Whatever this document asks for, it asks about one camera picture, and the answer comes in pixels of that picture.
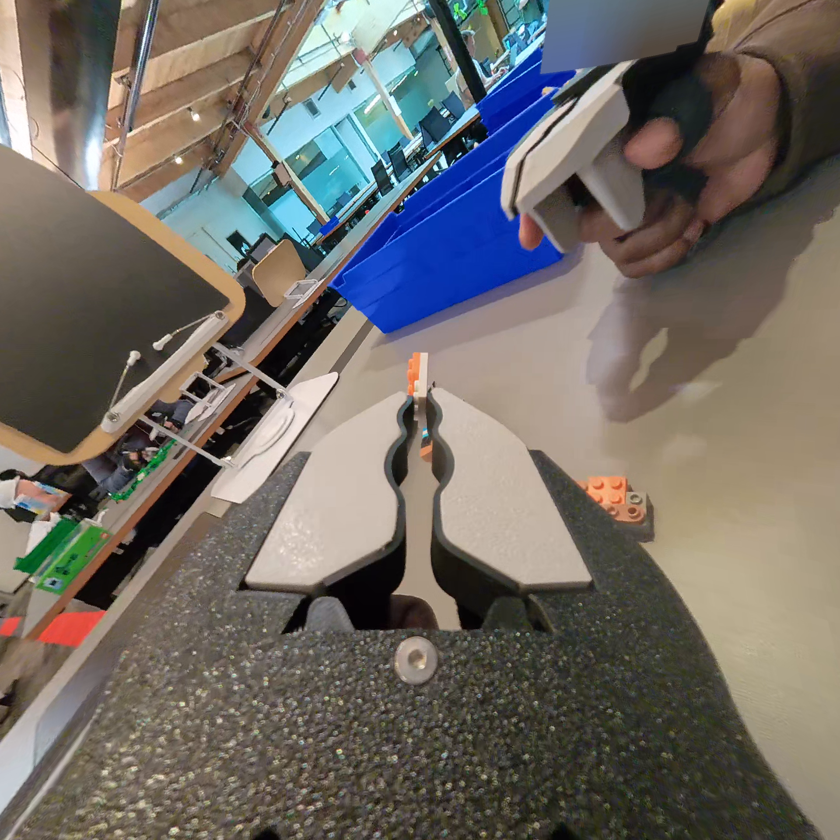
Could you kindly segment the green toy brick foliage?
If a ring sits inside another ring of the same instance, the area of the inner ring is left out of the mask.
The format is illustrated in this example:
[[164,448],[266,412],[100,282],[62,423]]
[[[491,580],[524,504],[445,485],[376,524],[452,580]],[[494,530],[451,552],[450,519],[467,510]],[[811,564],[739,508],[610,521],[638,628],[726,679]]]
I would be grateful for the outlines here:
[[122,489],[108,494],[111,501],[121,502],[131,496],[156,472],[170,457],[172,450],[176,448],[176,441],[170,439],[165,445],[157,448],[145,465],[135,472],[132,480]]

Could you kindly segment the grey desk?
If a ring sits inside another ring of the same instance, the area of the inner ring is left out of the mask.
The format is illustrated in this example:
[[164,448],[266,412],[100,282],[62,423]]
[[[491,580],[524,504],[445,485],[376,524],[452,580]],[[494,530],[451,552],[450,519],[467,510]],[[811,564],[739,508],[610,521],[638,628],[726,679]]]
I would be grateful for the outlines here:
[[573,480],[626,476],[654,540],[549,473],[610,573],[534,633],[283,632],[236,573],[284,501],[204,492],[38,698],[109,667],[3,838],[838,838],[838,162],[693,260],[621,278],[596,249],[383,336],[349,313],[303,375],[339,383],[290,456],[399,389],[441,389]]

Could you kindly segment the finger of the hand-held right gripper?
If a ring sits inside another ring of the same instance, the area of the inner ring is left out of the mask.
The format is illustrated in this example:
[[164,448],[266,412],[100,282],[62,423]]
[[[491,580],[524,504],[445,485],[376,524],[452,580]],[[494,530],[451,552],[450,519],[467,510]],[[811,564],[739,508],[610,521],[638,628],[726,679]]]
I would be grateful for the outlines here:
[[577,176],[609,214],[631,213],[631,166],[620,134],[629,120],[623,79],[615,66],[577,99],[547,113],[518,145],[518,214]]
[[510,152],[500,205],[524,213],[595,159],[624,130],[626,62],[578,70],[551,98],[552,109]]

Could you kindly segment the dark ceiling pipe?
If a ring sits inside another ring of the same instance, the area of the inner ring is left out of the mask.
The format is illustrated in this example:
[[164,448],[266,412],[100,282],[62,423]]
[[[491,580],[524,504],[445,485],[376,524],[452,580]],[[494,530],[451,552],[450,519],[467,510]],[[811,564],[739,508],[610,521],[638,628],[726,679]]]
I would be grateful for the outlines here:
[[38,2],[44,58],[35,148],[81,188],[99,185],[120,1]]

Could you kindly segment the small orange toy brick assembly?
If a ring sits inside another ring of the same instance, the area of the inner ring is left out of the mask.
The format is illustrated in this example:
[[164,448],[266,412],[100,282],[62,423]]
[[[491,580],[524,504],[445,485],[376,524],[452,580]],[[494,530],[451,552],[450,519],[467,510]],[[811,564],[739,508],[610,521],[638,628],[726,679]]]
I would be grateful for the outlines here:
[[624,476],[589,476],[578,480],[583,492],[604,510],[616,529],[638,543],[655,540],[655,507]]

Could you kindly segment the colourful printed box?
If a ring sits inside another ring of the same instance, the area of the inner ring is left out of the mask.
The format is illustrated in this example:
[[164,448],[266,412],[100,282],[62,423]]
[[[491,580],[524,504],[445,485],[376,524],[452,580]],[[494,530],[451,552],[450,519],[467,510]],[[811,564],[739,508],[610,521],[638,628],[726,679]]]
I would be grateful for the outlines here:
[[16,522],[49,519],[69,499],[69,492],[31,480],[14,469],[1,473],[1,509]]

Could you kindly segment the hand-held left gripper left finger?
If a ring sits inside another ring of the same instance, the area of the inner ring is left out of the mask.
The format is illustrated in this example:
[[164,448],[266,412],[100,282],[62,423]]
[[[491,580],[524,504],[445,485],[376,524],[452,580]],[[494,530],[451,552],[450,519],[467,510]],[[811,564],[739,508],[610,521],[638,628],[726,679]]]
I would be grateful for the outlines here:
[[353,627],[385,629],[406,567],[409,397],[334,428],[308,455],[245,575],[251,591],[335,598]]

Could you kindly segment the green box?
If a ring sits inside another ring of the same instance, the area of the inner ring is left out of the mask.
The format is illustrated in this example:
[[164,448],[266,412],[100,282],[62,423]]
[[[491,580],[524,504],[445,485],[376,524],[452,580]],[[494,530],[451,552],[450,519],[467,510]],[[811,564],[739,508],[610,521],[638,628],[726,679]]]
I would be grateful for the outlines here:
[[26,574],[37,590],[61,595],[110,538],[97,520],[52,514],[33,524],[28,551],[16,558],[14,570]]

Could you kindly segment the monitor with white stand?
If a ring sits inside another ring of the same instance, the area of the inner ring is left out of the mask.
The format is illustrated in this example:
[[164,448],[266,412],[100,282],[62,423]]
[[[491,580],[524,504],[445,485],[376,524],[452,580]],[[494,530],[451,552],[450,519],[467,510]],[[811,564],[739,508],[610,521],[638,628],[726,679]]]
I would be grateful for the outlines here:
[[241,318],[237,281],[155,215],[1,153],[1,444],[99,455]]

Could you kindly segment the person's right hand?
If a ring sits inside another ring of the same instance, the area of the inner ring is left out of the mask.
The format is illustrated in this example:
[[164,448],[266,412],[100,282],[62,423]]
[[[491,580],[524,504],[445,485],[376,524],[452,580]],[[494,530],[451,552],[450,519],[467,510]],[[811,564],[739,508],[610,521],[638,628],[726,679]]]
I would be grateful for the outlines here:
[[579,238],[598,244],[627,278],[677,266],[709,226],[753,197],[769,177],[779,149],[781,81],[764,59],[712,52],[695,73],[711,93],[713,120],[686,157],[707,176],[696,203],[654,192],[640,227],[622,233],[597,205],[581,211]]

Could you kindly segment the row of black office chairs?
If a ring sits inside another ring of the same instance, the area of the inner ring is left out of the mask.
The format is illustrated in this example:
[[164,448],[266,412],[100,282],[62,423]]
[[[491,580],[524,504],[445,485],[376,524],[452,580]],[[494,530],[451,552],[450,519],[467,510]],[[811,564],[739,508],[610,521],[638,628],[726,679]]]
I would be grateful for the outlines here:
[[476,105],[461,109],[459,115],[438,110],[440,120],[446,123],[447,131],[437,139],[427,131],[425,122],[419,124],[419,134],[405,142],[399,142],[383,157],[373,163],[371,173],[379,196],[385,196],[396,189],[409,175],[419,173],[421,165],[429,162],[432,173],[456,163],[474,148],[478,141],[473,129],[480,119]]

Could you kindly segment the black pole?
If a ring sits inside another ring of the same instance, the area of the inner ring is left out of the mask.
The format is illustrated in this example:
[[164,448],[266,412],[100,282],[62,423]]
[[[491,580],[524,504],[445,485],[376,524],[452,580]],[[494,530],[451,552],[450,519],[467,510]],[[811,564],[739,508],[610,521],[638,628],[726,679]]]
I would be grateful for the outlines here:
[[478,104],[487,95],[487,87],[476,69],[467,43],[456,24],[448,3],[446,1],[428,1],[427,5],[432,9],[433,18],[443,32],[445,42],[455,58],[458,70],[464,78],[474,103]]

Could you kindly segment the blue plastic bin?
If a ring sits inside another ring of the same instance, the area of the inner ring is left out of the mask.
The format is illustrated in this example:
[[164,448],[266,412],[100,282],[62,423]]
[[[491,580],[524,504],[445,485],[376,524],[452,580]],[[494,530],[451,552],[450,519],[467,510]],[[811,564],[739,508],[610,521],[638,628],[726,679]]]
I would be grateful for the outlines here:
[[547,240],[526,250],[518,221],[501,208],[501,183],[513,147],[551,109],[543,95],[574,72],[537,76],[537,97],[488,133],[436,180],[405,201],[341,269],[331,288],[383,333],[561,261]]
[[489,134],[500,130],[520,112],[572,79],[575,69],[548,73],[542,70],[542,42],[531,45],[516,65],[477,104],[480,120]]

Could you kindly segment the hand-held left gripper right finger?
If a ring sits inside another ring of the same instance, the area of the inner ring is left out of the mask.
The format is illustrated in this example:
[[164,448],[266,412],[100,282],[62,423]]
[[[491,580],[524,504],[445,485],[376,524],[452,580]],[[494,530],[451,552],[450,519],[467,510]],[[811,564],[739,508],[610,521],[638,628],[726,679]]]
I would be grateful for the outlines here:
[[435,580],[478,628],[503,598],[583,592],[592,574],[528,447],[441,387],[429,393],[430,558]]

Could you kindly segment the red flat object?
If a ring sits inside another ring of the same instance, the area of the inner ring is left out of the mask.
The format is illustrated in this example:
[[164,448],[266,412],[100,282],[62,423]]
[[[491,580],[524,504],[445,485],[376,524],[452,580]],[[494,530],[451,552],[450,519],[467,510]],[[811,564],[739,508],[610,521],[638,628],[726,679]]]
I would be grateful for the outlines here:
[[[69,612],[64,611],[46,624],[43,632],[31,638],[42,644],[55,644],[77,648],[86,639],[106,612],[101,610]],[[26,637],[25,618],[23,616],[2,616],[2,638]]]

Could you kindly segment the curved plywood board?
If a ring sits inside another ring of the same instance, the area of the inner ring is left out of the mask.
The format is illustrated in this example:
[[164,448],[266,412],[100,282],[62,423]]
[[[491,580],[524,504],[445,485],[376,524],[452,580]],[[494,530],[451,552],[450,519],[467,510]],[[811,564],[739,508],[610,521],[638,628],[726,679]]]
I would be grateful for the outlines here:
[[252,272],[258,293],[274,309],[282,306],[287,292],[307,276],[308,270],[292,239],[281,240]]

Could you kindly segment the person's right forearm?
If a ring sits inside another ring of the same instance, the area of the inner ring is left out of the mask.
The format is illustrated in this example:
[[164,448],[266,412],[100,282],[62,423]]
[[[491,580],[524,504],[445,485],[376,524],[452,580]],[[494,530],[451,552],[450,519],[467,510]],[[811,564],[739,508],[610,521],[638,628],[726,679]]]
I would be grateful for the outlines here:
[[779,147],[752,203],[775,197],[839,152],[839,2],[726,1],[711,51],[750,56],[780,80]]

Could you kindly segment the wood-edged background table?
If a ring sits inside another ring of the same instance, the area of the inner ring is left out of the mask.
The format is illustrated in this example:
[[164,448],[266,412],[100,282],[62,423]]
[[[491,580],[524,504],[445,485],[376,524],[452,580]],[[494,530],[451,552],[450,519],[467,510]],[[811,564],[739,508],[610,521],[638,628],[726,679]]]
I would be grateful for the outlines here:
[[[292,333],[292,337],[296,340],[295,347],[301,346],[302,331],[298,327],[299,322],[311,322],[314,326],[320,322],[311,313],[313,309],[316,309],[319,316],[326,315],[328,310],[322,303],[322,299],[329,291],[330,284],[335,281],[343,268],[375,231],[395,216],[396,208],[403,204],[409,193],[415,190],[425,175],[439,164],[449,145],[460,140],[465,133],[477,125],[479,134],[486,137],[487,128],[480,120],[477,105],[473,105],[453,122],[444,138],[430,149],[428,159],[423,165],[410,172],[405,179],[394,186],[391,192],[375,204],[364,220],[353,227],[324,259],[312,273],[313,286],[308,294],[299,303],[284,301],[250,336],[240,354],[249,364],[259,368],[265,358],[274,353],[276,347],[290,350],[292,344],[286,338],[288,333]],[[151,477],[141,481],[139,488],[127,500],[115,501],[107,505],[102,513],[105,520],[104,527],[110,533],[108,541],[102,544],[99,552],[59,595],[34,588],[29,597],[27,614],[19,617],[9,616],[2,620],[2,638],[16,635],[28,641],[43,641],[45,637],[48,639],[57,637],[59,629],[70,625],[70,620],[60,620],[60,615],[69,610],[71,601],[117,552],[120,544],[130,535],[130,531],[138,523],[147,519],[149,510],[153,509],[158,500],[168,493],[179,475],[190,469],[198,460],[209,464],[213,470],[218,469],[218,465],[209,460],[209,453],[204,450],[204,446],[212,440],[214,435],[223,432],[228,416],[238,409],[238,405],[249,396],[259,382],[247,369],[232,365],[221,372],[217,383],[225,391],[224,399],[217,404],[215,413],[190,438],[191,442],[198,447],[198,451],[178,444],[170,451],[162,465],[151,474]]]

